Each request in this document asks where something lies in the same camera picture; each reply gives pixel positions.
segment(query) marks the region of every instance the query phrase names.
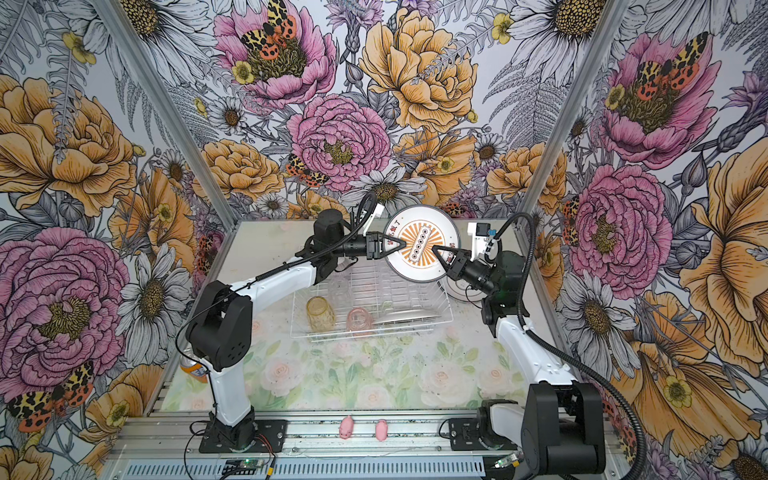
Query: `pink peony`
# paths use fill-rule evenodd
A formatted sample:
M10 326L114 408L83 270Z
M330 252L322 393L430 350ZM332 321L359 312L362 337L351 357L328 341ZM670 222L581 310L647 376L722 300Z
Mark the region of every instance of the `pink peony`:
M314 98L293 115L293 154L307 168L330 177L325 186L346 192L351 180L389 163L389 136L379 114L336 94Z
M659 43L642 34L619 61L618 71L608 79L611 90L605 109L595 117L591 128L593 141L608 151L615 151L628 162L643 162L651 170L664 168L679 157L707 130L716 108L707 108L712 97L720 62L710 65L712 38L708 39L697 65L698 74L681 90L659 88L647 101L637 96L641 86L637 68L644 61L664 65L685 47L672 45L672 39Z
M231 17L218 15L214 19L216 49L223 52L218 56L219 65L233 70L233 83L242 84L253 103L246 106L257 112L303 103L330 90L336 80L336 46L331 34L323 37L306 7L299 13L287 0L286 6L288 15L296 19L296 38L269 61L249 55L240 40L250 31L263 30L267 8L260 13L248 8L245 16L232 12Z
M579 196L574 271L599 277L619 299L639 295L670 252L672 226L663 212L658 180L639 165L599 167Z
M0 245L0 394L51 391L78 367L96 375L123 351L114 334L128 268L104 242L71 228Z

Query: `yellow flower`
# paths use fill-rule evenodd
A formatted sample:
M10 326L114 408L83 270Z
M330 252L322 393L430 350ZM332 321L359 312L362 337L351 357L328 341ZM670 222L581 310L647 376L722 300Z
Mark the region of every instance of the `yellow flower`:
M83 38L75 35L71 31L66 31L61 35L61 40L64 41L64 45L72 50L72 56L80 63L89 63L91 65L96 64L96 56L83 48Z
M203 115L206 118L208 117L208 108L205 106L205 103L203 103L202 98L195 97L194 107L197 109L197 113Z
M237 83L243 85L252 84L256 80L256 77L253 76L253 69L247 61L236 61L235 66L232 67L232 75L235 76Z
M224 139L205 144L203 158L226 198L237 192L256 201L264 194L279 192L285 187L280 165L245 142L238 144ZM205 195L197 178L192 188L198 196Z
M152 170L152 178L142 177L141 192L119 196L108 226L112 246L131 253L148 251L154 261L157 252L168 243L176 247L176 258L190 272L194 268L194 225L187 201L172 187L162 170Z
M693 401L690 396L691 391L688 382L670 375L667 377L667 384L664 386L664 398L679 409L683 407L688 408Z
M475 137L458 138L444 135L442 139L432 131L417 131L405 134L392 151L419 163L411 178L423 177L426 190L422 203L442 205L468 184L472 179L472 165L480 165L480 156L475 151Z
M22 456L10 446L0 447L0 478L9 480L49 480L53 476L53 454L30 447Z
M142 416L162 375L163 369L158 365L139 365L124 370L112 381L106 393L88 405L85 416L93 424L80 431L80 438L99 443L117 434L128 417Z
M453 42L453 34L435 30L432 20L406 8L397 12L394 33L381 23L368 31L360 67L376 81L371 90L397 98L401 127L445 133L472 109L478 66L468 55L439 73L425 71Z
M621 102L621 99L624 98L624 86L622 84L618 84L615 87L611 89L611 91L608 92L608 96L605 98L605 106L609 110L616 110L619 106L619 102Z
M553 234L546 237L544 232L538 235L534 256L536 264L544 277L544 285L547 287L549 297L554 302L560 296L560 288L563 287L563 273L565 264L560 251L562 240Z
M502 168L488 172L488 193L491 195L504 194L505 198L513 197L517 192L525 192L531 184L533 174L544 154L544 143L531 148L518 148L509 151L499 159ZM547 215L554 215L565 195L565 166L567 158L563 151L558 155L554 169L547 177L544 191L538 199L539 205Z
M293 205L290 205L288 209L289 220L306 218L301 214L302 211L308 214L311 218L317 218L319 213L323 210L333 208L342 213L344 220L349 221L349 212L347 212L346 208L333 197L326 197L324 195L319 195L314 190L308 190L305 195L299 195L297 200L299 201L300 209L293 208Z
M20 86L0 75L0 191L24 194L18 209L36 204L46 189L64 191L96 217L112 207L116 195L136 187L133 145L96 98L75 92L73 131L57 152L51 97L60 93L39 78ZM56 154L63 155L61 162Z
M760 434L752 411L726 389L733 386L720 365L707 362L712 342L705 326L672 293L645 292L638 299L640 337L630 343L641 367L634 378L622 375L611 383L632 404L645 430L655 439L674 431L671 449L688 456L721 435L725 445L715 461L724 467L739 455L737 441ZM670 320L682 327L678 329ZM739 379L734 385L746 390Z
M690 305L707 318L707 338L724 362L760 374L768 359L768 138L709 174L709 208L694 203L696 220L714 232L710 252L680 271Z
M498 40L498 43L505 44L511 38L507 30L512 24L515 23L512 20L512 16L508 13L498 13L493 18L493 30L491 30L491 36L494 40Z

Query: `floral wallpaper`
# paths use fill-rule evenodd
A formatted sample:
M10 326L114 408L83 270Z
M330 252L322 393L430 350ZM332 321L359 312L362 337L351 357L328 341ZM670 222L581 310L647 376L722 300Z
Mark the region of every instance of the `floral wallpaper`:
M93 480L224 231L93 8L2 6L0 476Z
M121 3L231 207L274 220L346 216L368 191L389 214L508 216L605 2ZM92 17L70 15L74 32L117 74ZM633 34L637 21L624 26ZM512 62L500 68L499 55ZM548 183L551 213L564 167Z
M767 22L764 0L632 2L539 201L558 321L636 409L648 478L768 477Z

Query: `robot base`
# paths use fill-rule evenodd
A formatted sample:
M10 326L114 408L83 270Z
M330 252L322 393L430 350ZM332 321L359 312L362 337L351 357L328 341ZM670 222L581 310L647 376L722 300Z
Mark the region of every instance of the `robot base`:
M275 453L283 451L286 420L259 420L253 409L235 426L227 426L210 414L210 421L200 441L200 453L265 453L269 450L256 435L263 435Z

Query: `table surface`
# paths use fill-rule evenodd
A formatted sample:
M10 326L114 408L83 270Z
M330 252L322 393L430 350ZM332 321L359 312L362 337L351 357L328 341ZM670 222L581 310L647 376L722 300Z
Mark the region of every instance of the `table surface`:
M455 220L467 248L467 220ZM500 227L501 221L491 221ZM371 230L381 230L377 220ZM246 222L240 226L218 279L252 278L290 258L312 234L309 221ZM519 252L515 235L506 249ZM246 391L258 411L477 408L482 399L525 402L528 384L480 320L478 308L451 299L454 321L428 333L312 343L291 338L293 295L253 318L245 358ZM531 281L525 288L531 321L551 334ZM207 384L177 370L165 411L209 410Z

